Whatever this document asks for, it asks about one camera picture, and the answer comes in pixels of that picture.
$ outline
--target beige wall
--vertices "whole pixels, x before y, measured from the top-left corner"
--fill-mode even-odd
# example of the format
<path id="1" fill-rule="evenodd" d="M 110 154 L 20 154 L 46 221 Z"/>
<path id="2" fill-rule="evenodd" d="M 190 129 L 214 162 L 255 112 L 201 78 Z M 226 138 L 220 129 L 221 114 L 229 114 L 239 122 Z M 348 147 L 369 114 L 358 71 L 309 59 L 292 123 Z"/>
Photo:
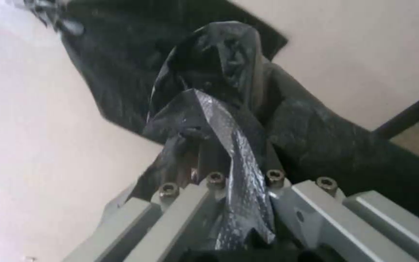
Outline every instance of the beige wall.
<path id="1" fill-rule="evenodd" d="M 419 100 L 419 0 L 234 0 L 285 34 L 274 62 L 374 130 Z"/>
<path id="2" fill-rule="evenodd" d="M 372 130 L 419 99 L 419 0 L 235 2 L 341 116 Z M 105 121 L 56 35 L 0 5 L 0 261 L 59 261 L 160 148 Z"/>

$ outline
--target hex socket bolt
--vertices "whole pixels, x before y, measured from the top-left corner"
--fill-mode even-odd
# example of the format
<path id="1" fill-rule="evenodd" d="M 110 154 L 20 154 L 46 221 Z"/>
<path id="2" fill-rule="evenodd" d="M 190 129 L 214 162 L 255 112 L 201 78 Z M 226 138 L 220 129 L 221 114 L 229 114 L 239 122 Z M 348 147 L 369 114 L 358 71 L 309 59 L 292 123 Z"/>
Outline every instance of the hex socket bolt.
<path id="1" fill-rule="evenodd" d="M 168 182 L 159 187 L 159 197 L 161 199 L 172 199 L 179 196 L 179 186 L 176 183 Z"/>
<path id="2" fill-rule="evenodd" d="M 209 189 L 223 189 L 226 187 L 226 177 L 221 172 L 211 172 L 206 176 L 206 185 Z"/>
<path id="3" fill-rule="evenodd" d="M 284 186 L 284 179 L 286 175 L 279 169 L 271 169 L 266 172 L 268 179 L 268 186 L 271 188 L 282 188 Z"/>
<path id="4" fill-rule="evenodd" d="M 336 197 L 338 186 L 334 179 L 330 177 L 319 177 L 316 179 L 316 185 L 319 186 L 320 189 L 326 191 L 326 193 L 332 197 Z"/>

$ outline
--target gray metal frame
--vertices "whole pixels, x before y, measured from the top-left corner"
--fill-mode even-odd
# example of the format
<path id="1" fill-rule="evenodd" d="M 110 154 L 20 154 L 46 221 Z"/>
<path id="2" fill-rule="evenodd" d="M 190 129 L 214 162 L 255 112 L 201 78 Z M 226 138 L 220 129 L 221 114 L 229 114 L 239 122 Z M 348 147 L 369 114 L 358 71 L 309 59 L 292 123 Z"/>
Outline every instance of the gray metal frame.
<path id="1" fill-rule="evenodd" d="M 347 198 L 344 205 L 419 260 L 419 218 L 376 191 Z"/>
<path id="2" fill-rule="evenodd" d="M 177 261 L 186 249 L 206 238 L 216 209 L 215 196 L 206 186 L 189 184 L 125 262 Z"/>
<path id="3" fill-rule="evenodd" d="M 160 216 L 159 205 L 131 198 L 63 261 L 122 261 Z"/>
<path id="4" fill-rule="evenodd" d="M 416 261 L 312 181 L 271 195 L 284 224 L 309 248 L 326 244 L 348 261 Z"/>

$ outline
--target black trash bag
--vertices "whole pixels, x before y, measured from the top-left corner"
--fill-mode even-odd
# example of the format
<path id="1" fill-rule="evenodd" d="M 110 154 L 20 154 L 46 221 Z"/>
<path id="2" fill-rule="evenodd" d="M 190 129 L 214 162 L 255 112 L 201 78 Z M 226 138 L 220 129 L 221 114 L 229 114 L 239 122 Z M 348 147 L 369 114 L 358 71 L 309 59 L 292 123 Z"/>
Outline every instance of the black trash bag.
<path id="1" fill-rule="evenodd" d="M 62 34 L 101 114 L 140 133 L 151 88 L 169 52 L 198 28 L 239 20 L 258 30 L 272 59 L 287 40 L 226 0 L 25 0 L 46 25 Z"/>
<path id="2" fill-rule="evenodd" d="M 75 3 L 58 16 L 48 15 L 58 7 L 32 10 L 61 32 L 103 116 L 165 144 L 124 201 L 150 199 L 163 181 L 191 182 L 178 176 L 184 153 L 217 139 L 231 157 L 232 186 L 216 248 L 241 247 L 253 231 L 271 243 L 268 140 L 293 183 L 329 176 L 347 195 L 377 190 L 419 216 L 419 157 L 334 114 L 264 59 L 263 31 L 260 40 L 253 27 L 221 22 L 184 39 L 190 29 L 173 27 L 183 23 L 169 22 L 172 15 L 150 20 L 121 4 Z"/>

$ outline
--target shiny plastic film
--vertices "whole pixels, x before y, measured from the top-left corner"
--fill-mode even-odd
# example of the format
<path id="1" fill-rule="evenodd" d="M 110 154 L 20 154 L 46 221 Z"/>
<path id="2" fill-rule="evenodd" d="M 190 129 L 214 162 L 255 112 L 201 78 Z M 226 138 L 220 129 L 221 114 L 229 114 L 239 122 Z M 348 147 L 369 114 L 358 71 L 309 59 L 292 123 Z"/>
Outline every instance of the shiny plastic film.
<path id="1" fill-rule="evenodd" d="M 274 217 L 264 182 L 250 143 L 226 108 L 216 99 L 195 91 L 206 121 L 231 156 L 226 209 L 215 249 L 241 247 L 255 229 L 267 243 L 271 243 Z"/>

